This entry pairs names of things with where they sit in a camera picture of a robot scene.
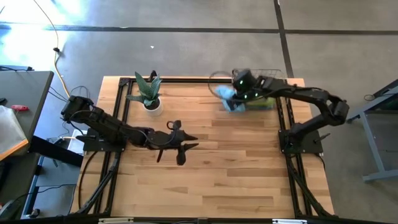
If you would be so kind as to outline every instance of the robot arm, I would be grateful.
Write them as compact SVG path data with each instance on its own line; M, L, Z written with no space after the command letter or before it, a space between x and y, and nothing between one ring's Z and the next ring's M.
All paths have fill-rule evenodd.
M71 96L61 115L68 123L73 121L87 124L95 133L98 133L76 137L84 143L106 141L113 146L124 147L128 140L138 147L159 150L157 162L160 161L163 150L176 149L178 151L177 164L183 165L186 160L185 152L198 145L198 143L182 145L183 141L197 140L197 138L180 130L181 121L167 122L167 127L171 130L170 134L147 127L132 127L94 106L90 99L80 96Z
M312 103L320 110L320 115L305 123L295 123L287 134L288 142L300 144L304 137L326 125L344 124L349 106L345 100L329 94L326 90L311 87L289 85L283 79L263 77L255 78L250 70L243 70L234 78L236 94L228 102L230 108L240 103L256 100L260 97L286 97Z

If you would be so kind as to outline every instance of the wooden tabletop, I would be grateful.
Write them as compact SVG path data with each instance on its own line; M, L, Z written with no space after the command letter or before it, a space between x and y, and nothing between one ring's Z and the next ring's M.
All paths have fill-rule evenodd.
M109 114L113 112L119 78L104 77L99 93L97 106ZM301 78L291 78L289 83L304 86ZM276 109L227 113L205 83L162 83L160 93L164 111L159 117L149 117L140 103L131 102L127 123L169 132L166 122L180 119L182 129L199 138L199 146L187 152L184 166L177 166L176 151L165 151L156 163L157 151L128 143L119 166L112 217L294 217L285 158L279 150ZM133 95L138 94L134 85ZM312 117L307 103L292 100L292 106L296 122ZM82 203L98 185L103 157L99 152L88 164ZM322 162L314 155L303 154L303 164L308 187L333 213ZM77 193L71 212L78 210ZM301 191L298 196L304 211Z

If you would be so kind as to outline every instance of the blue towel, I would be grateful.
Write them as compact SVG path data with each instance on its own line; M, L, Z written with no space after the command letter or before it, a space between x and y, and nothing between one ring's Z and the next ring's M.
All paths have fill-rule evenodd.
M233 89L230 89L229 86L226 85L219 85L216 88L216 94L219 95L220 97L224 99L231 99L232 96L235 94L235 91ZM221 100L223 102L224 108L228 112L244 112L246 109L244 107L244 103L240 104L238 107L236 107L234 110L231 110L226 103L226 100Z

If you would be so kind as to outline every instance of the concrete floor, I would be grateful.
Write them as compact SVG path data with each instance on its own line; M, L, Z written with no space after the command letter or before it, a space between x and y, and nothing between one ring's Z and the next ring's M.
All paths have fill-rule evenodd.
M38 2L59 25L278 28L273 0ZM0 21L39 25L0 30L0 64L54 70L55 33L41 30L48 21L39 8L32 1L7 1L5 5ZM398 2L394 0L280 0L280 7L286 29L398 29ZM62 31L59 36L64 54L58 63L61 74L69 89L87 86L93 101L105 75L146 74L153 69L161 75L208 75L236 67L285 71L279 34ZM294 76L304 78L307 86L347 99L352 110L366 103L363 95L398 77L397 43L398 35L287 35ZM52 86L62 93L57 78ZM63 102L47 97L36 135L51 138L64 132L59 119L62 107ZM376 166L361 125L354 122L321 132L331 133L323 147L336 214L396 223L398 181L362 181L362 175L375 172ZM47 164L47 172L54 172L51 163ZM63 175L77 174L65 169Z

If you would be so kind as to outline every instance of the wire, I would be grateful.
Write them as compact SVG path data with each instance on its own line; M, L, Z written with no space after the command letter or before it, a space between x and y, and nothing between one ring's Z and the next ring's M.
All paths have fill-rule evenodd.
M179 224L179 223L197 223L198 220L186 220L186 221L180 221L180 222L176 222L176 223L172 223L172 224Z
M59 37L58 37L57 29L55 28L55 26L54 26L54 24L52 23L52 21L51 21L51 19L49 18L49 16L44 12L44 10L43 10L43 9L40 7L40 5L37 3L37 1L36 1L36 0L33 0L33 1L36 3L36 5L39 7L39 9L44 13L44 15L45 15L45 16L47 17L47 19L50 21L51 26L54 28L55 34L57 35L57 47L53 49L53 50L55 51L55 55L54 55L54 67L55 67L55 71L57 72L57 75L58 75L58 77L59 77L59 79L60 79L60 81L61 81L61 83L62 83L62 87L63 87L63 89L65 90L65 93L67 94L67 96L68 96L68 98L69 98L70 95L69 95L67 86L66 86L65 82L63 81L63 78L62 78L62 76L61 76L61 74L60 74L60 72L58 71L58 68L57 68L57 61L58 61L57 54L58 54L58 52L60 51L60 49L59 49Z
M63 123L62 123L62 127L65 129L65 130L67 130L65 133L63 133L63 134L60 134L60 135L58 135L58 138L59 137L61 137L61 136L63 136L64 134L70 134L70 131L69 131L69 129L67 129L67 127L65 127L65 125L66 125L66 121L64 121Z
M148 141L149 143L151 143L151 144L153 144L153 145L155 145L155 146L165 146L165 145L167 145L168 143L172 142L172 141L175 139L175 136L177 135L177 130L174 130L173 136L172 136L172 138L171 138L170 140L168 140L168 141L165 142L165 143L159 144L159 143L156 143L156 142L153 142L152 140L150 140L149 137L148 137L148 135L145 134L145 132L141 131L140 129L136 129L136 128L127 128L127 129L140 132L141 134L144 135L144 137L147 139L147 141Z
M323 164L323 170L326 170L325 161L322 159L322 157L321 157L318 153L314 153L314 155L315 155L316 157L318 157L319 159L321 159L322 164Z
M6 7L6 6L3 6L3 7L1 8L0 14L2 13L2 11L4 10L5 7Z
M59 100L62 100L62 101L64 101L64 102L68 102L68 101L66 101L66 100L64 100L64 99L62 99L62 98L59 98L58 96L55 96L55 94L52 93L52 92L50 92L50 90L49 90L49 93L50 93L51 95L53 95L55 98L58 98Z
M42 191L40 191L40 192L37 192L37 194L46 192L46 191L48 191L48 190L50 190L50 189L58 189L58 188L63 187L63 186L71 186L71 185L76 185L76 184L62 184L62 185L59 185L59 186L56 186L56 187L49 187L49 188L47 188L47 189L45 189L45 190L42 190ZM27 194L23 194L23 195L19 196L19 197L16 198L13 202L11 202L11 204L10 204L9 206L11 206L13 203L15 203L15 202L16 202L17 200L19 200L20 198L25 197L25 196L28 196L28 195L33 194L33 193L34 193L34 192L27 193Z
M78 206L79 209L81 208L81 183L83 182L83 177L85 176L86 170L87 170L87 165L90 163L90 161L93 159L93 157L95 156L95 154L97 154L98 151L95 151L94 153L92 153L92 155L88 158L83 171L81 172L81 177L80 177L80 181L79 181L79 186L78 186L78 192L77 192L77 202L78 202Z
M72 205L73 205L73 199L75 198L75 191L76 191L76 187L77 187L77 186L75 186L75 188L73 189L73 193L72 193L72 200L71 200L71 202L70 202L70 206L69 206L69 211L68 211L68 214L70 213L70 210L72 209Z
M27 69L13 69L13 68L5 67L5 66L0 66L0 68L5 68L5 69L7 69L6 71L12 70L15 72L18 72L18 71L26 71L27 72Z
M61 98L63 98L65 101L68 101L68 99L66 99L64 96L62 96L59 92L57 92L54 88L52 88L51 86L50 86L50 88L59 96L59 97L61 97Z
M74 87L74 88L70 91L70 94L72 94L73 91L76 90L77 88L80 88L80 89L84 88L84 89L86 89L86 98L90 98L90 91L88 91L87 87L85 87L85 86L83 86L83 85L82 85L82 86L76 86L76 87Z
M72 127L74 127L75 129L77 129L77 130L81 133L81 135L84 136L85 134L83 133L83 131L82 131L80 128L76 127L76 126L72 123L72 118L73 118L74 116L76 116L76 114L79 114L79 113L82 113L82 112L95 113L95 112L90 111L90 110L76 111L76 112L74 112L74 113L70 116L69 121L70 121L70 125L72 125Z
M81 133L81 135L85 135L85 134L83 133L83 131L82 131L80 128L76 127L72 122L70 122L70 125L72 125L72 127L74 127L75 129L77 129L77 130Z
M386 94L383 94L381 96L389 96L389 95L390 96L391 95L398 95L398 93L386 93ZM372 100L376 99L376 97L374 95L372 95L372 94L366 94L366 95L363 96L363 99L366 100L366 101L372 101Z

